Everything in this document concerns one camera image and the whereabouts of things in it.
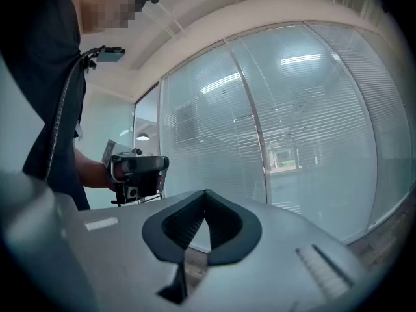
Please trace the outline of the grey metal window frame post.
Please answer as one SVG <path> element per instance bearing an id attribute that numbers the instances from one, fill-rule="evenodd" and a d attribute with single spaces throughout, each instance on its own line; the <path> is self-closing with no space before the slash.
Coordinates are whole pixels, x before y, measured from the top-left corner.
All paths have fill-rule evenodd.
<path id="1" fill-rule="evenodd" d="M 252 96 L 252 92 L 250 90 L 249 84 L 246 80 L 246 77 L 244 75 L 244 72 L 242 71 L 241 65 L 239 64 L 237 57 L 234 53 L 234 51 L 232 50 L 229 41 L 227 40 L 227 38 L 223 38 L 224 44 L 227 47 L 228 53 L 230 55 L 230 57 L 232 58 L 234 65 L 240 75 L 240 79 L 242 81 L 243 87 L 245 89 L 246 92 L 246 97 L 248 99 L 248 103 L 250 106 L 250 110 L 252 112 L 252 118 L 254 121 L 254 125 L 255 125 L 255 130 L 257 133 L 257 138 L 259 141 L 259 147 L 260 147 L 260 152 L 261 152 L 261 160 L 263 163 L 263 175 L 264 175 L 264 179 L 265 179 L 265 194 L 266 194 L 266 203 L 268 205 L 272 205 L 272 185 L 271 185 L 271 179 L 270 179 L 270 163 L 269 163 L 269 159 L 268 159 L 268 154 L 267 154 L 267 149 L 266 149 L 266 144 L 265 144 L 265 140 L 264 140 L 264 135 L 263 135 L 263 130 L 261 127 L 261 122 L 259 119 L 259 115 L 257 112 L 257 108 L 255 106 L 255 101 L 253 99 Z"/>

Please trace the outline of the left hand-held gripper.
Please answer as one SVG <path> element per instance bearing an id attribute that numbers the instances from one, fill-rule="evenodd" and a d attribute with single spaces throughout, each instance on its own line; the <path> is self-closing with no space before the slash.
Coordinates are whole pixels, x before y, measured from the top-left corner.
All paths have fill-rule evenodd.
<path id="1" fill-rule="evenodd" d="M 164 171 L 169 168 L 166 156 L 144 155 L 139 148 L 129 148 L 108 140 L 103 164 L 109 180 L 115 186 L 113 205 L 148 202 L 161 195 Z"/>

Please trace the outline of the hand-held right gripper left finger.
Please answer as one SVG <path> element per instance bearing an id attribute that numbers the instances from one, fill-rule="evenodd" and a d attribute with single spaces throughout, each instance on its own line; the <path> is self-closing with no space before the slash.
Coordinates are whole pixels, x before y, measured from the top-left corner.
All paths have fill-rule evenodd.
<path id="1" fill-rule="evenodd" d="M 173 282 L 177 266 L 158 260 L 142 238 L 148 217 L 190 195 L 89 211 L 65 209 L 64 229 L 97 312 L 205 312 L 190 299 L 175 304 L 159 296 Z"/>

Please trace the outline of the frosted striped glass wall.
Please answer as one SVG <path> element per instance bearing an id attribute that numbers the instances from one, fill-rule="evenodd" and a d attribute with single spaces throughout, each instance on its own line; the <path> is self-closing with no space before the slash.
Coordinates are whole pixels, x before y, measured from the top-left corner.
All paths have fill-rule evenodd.
<path id="1" fill-rule="evenodd" d="M 159 138 L 161 154 L 170 160 L 166 196 L 211 189 L 235 202 L 266 202 L 254 117 L 225 45 L 162 80 Z"/>

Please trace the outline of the black chest mount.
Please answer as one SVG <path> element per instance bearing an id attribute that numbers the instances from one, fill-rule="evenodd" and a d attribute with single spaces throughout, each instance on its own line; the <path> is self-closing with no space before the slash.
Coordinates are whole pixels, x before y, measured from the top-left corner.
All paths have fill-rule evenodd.
<path id="1" fill-rule="evenodd" d="M 81 64 L 85 73 L 89 73 L 90 69 L 96 69 L 97 64 L 94 62 L 94 58 L 100 51 L 100 48 L 93 48 L 82 54 Z"/>

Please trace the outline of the person's black shirt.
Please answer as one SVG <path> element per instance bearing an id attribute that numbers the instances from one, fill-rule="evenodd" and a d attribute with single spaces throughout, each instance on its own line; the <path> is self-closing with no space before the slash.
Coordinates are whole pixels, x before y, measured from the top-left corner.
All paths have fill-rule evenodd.
<path id="1" fill-rule="evenodd" d="M 90 208 L 75 166 L 73 139 L 86 92 L 72 0 L 0 0 L 0 52 L 44 127 L 23 171 Z"/>

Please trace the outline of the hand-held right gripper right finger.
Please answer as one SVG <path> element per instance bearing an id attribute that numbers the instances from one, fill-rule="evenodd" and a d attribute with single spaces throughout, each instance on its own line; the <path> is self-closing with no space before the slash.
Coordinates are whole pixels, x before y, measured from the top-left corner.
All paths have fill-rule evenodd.
<path id="1" fill-rule="evenodd" d="M 208 268 L 194 312 L 349 308 L 368 272 L 347 246 L 294 212 L 251 200 L 238 205 L 258 217 L 261 238 L 242 261 Z"/>

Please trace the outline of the person's left forearm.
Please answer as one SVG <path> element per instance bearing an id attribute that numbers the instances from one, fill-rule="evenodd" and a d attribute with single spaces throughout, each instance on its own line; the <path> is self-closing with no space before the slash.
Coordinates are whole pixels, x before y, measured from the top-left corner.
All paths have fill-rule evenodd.
<path id="1" fill-rule="evenodd" d="M 84 187 L 92 189 L 116 190 L 114 184 L 109 180 L 107 169 L 101 162 L 93 161 L 84 156 L 79 150 L 74 150 L 75 166 L 79 178 Z"/>

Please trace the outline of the black tablet with blue screen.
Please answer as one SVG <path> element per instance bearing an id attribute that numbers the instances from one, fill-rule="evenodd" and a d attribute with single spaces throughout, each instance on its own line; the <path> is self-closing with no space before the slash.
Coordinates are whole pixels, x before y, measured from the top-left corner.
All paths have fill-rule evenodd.
<path id="1" fill-rule="evenodd" d="M 118 62 L 125 55 L 125 49 L 122 47 L 102 46 L 97 54 L 98 62 Z"/>

